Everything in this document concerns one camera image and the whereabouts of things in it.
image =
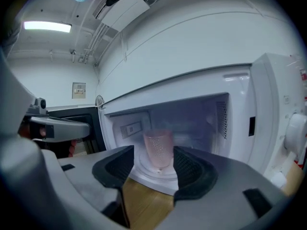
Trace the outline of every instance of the fluorescent light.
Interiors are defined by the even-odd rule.
[[[41,29],[52,30],[69,33],[71,31],[71,25],[46,21],[26,21],[24,22],[24,28],[26,30]]]

